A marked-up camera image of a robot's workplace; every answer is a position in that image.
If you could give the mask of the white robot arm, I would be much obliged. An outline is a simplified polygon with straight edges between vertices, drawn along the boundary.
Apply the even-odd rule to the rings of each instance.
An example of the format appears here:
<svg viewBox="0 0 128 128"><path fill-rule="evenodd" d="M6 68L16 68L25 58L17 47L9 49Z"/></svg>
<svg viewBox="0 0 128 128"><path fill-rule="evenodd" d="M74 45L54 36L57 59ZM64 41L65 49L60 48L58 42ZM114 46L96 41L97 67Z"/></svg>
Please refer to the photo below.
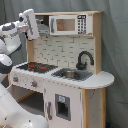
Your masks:
<svg viewBox="0 0 128 128"><path fill-rule="evenodd" d="M21 48L19 34L22 32L29 40L39 37L33 9L20 13L18 21L0 26L0 128L49 128L43 116L23 109L2 85L2 81L13 67L10 55Z"/></svg>

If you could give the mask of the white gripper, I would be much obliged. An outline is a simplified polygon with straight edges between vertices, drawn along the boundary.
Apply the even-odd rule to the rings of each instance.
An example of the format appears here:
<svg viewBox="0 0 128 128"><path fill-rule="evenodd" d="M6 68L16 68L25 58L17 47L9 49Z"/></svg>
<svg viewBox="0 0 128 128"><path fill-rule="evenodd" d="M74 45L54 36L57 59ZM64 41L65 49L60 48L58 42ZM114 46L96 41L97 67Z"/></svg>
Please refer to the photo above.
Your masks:
<svg viewBox="0 0 128 128"><path fill-rule="evenodd" d="M39 37L38 27L33 9L25 10L19 14L19 21L21 26L25 26L27 37L29 40L37 39Z"/></svg>

